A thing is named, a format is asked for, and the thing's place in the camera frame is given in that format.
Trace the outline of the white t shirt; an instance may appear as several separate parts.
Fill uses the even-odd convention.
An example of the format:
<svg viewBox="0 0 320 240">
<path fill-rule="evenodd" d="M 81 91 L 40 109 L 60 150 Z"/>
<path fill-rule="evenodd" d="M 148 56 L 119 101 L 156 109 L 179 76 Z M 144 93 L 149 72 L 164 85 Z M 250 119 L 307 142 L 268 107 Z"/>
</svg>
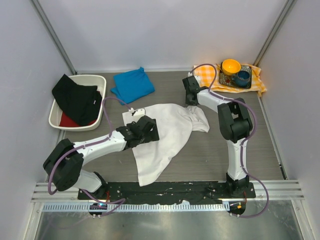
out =
<svg viewBox="0 0 320 240">
<path fill-rule="evenodd" d="M 148 117 L 156 120 L 159 140 L 132 149 L 141 187 L 158 179 L 172 158 L 186 145 L 193 131 L 207 133 L 210 130 L 203 110 L 197 106 L 166 103 L 143 109 Z"/>
</svg>

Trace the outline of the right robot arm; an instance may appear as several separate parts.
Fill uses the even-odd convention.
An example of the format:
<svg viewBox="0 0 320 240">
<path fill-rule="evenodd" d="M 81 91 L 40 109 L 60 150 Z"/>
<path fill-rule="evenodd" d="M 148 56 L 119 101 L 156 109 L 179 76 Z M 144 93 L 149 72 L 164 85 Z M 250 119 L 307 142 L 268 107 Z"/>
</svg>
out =
<svg viewBox="0 0 320 240">
<path fill-rule="evenodd" d="M 188 106 L 201 105 L 217 113 L 219 130 L 228 148 L 226 191 L 232 197 L 242 194 L 250 183 L 246 147 L 253 129 L 245 102 L 241 98 L 224 97 L 207 87 L 201 87 L 195 76 L 184 78 L 182 83 Z"/>
</svg>

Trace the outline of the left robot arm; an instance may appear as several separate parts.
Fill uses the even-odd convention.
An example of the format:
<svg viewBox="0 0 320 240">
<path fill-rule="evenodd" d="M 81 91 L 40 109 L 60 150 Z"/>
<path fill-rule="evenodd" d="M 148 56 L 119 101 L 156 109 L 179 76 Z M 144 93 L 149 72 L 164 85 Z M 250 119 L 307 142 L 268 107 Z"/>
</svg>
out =
<svg viewBox="0 0 320 240">
<path fill-rule="evenodd" d="M 107 182 L 96 171 L 83 170 L 83 166 L 102 156 L 159 139 L 156 119 L 146 115 L 91 140 L 71 142 L 68 138 L 63 139 L 43 163 L 43 169 L 49 176 L 48 193 L 54 195 L 77 188 L 80 200 L 103 199 L 109 190 Z"/>
</svg>

